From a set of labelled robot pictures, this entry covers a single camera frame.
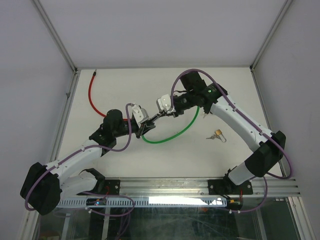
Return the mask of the green cable lock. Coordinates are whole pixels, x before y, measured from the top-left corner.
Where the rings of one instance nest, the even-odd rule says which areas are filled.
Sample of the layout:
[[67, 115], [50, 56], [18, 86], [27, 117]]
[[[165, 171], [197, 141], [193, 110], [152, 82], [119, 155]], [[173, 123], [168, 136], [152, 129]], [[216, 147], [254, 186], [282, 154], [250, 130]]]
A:
[[153, 144], [153, 145], [156, 145], [156, 144], [163, 144], [163, 143], [166, 143], [166, 142], [169, 142], [177, 137], [179, 137], [180, 135], [182, 135], [183, 133], [185, 133], [196, 121], [198, 115], [199, 115], [199, 112], [200, 112], [200, 107], [197, 107], [196, 109], [196, 112], [191, 120], [191, 122], [183, 129], [181, 130], [180, 132], [176, 133], [175, 135], [172, 135], [168, 138], [165, 138], [165, 139], [162, 139], [162, 140], [148, 140], [146, 139], [144, 136], [142, 136], [142, 140], [145, 142], [145, 143], [148, 143], [148, 144]]

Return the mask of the small brass padlock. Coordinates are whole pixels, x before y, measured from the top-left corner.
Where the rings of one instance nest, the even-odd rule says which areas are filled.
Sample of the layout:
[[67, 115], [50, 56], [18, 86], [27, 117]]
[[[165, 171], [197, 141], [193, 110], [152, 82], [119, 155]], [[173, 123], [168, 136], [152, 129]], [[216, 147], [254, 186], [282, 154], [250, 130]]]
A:
[[219, 140], [221, 140], [223, 143], [227, 142], [227, 139], [225, 138], [225, 136], [223, 135], [222, 131], [220, 129], [215, 131], [215, 137]]

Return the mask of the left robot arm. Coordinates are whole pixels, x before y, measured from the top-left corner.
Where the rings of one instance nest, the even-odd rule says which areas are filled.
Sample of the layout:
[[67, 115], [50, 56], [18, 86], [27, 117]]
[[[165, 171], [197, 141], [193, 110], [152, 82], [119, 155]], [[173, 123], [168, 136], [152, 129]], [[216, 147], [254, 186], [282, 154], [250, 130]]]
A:
[[116, 152], [118, 137], [135, 135], [140, 138], [154, 129], [155, 121], [160, 118], [160, 114], [149, 117], [145, 109], [130, 103], [126, 105], [126, 115], [124, 120], [120, 110], [109, 110], [99, 128], [78, 150], [48, 164], [34, 163], [20, 191], [25, 208], [44, 216], [70, 195], [85, 191], [96, 195], [102, 193], [105, 188], [103, 176], [85, 166], [110, 151]]

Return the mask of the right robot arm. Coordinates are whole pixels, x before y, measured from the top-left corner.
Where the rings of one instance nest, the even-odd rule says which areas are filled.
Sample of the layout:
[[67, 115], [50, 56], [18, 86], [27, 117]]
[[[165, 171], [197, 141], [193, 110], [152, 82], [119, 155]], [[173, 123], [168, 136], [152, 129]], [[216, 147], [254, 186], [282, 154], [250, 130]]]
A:
[[252, 154], [240, 165], [228, 170], [221, 184], [214, 189], [221, 194], [234, 194], [242, 184], [252, 178], [262, 178], [284, 156], [286, 136], [272, 132], [247, 116], [217, 82], [207, 85], [201, 78], [203, 71], [190, 69], [177, 78], [185, 92], [173, 93], [157, 99], [162, 115], [177, 117], [192, 107], [203, 108], [205, 114], [213, 114], [231, 127], [247, 144]]

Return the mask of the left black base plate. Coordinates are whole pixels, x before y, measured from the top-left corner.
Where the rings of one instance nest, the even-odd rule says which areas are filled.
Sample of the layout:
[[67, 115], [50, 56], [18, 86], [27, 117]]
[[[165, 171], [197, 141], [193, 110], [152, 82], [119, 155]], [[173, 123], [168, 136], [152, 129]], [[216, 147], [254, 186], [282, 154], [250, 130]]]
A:
[[92, 190], [88, 190], [88, 193], [95, 195], [116, 195], [120, 194], [119, 179], [100, 179], [97, 181], [95, 187]]

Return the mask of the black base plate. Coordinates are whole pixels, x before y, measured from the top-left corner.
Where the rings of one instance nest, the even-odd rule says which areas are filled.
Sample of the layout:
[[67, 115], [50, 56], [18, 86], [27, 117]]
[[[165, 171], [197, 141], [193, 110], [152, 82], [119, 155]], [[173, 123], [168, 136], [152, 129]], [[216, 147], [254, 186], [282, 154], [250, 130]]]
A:
[[207, 187], [209, 195], [253, 195], [253, 187], [249, 180], [236, 185], [224, 178], [209, 179]]
[[92, 190], [88, 190], [88, 193], [95, 195], [116, 195], [120, 194], [119, 179], [100, 179], [97, 181], [95, 187]]

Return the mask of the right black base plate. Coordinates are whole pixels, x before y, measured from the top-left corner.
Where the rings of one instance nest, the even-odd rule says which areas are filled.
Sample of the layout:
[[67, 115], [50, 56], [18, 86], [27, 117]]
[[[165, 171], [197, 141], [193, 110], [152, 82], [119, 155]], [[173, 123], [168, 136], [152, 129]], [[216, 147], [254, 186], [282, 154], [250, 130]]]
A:
[[209, 179], [207, 187], [209, 195], [253, 195], [253, 187], [249, 180], [236, 185], [224, 178]]

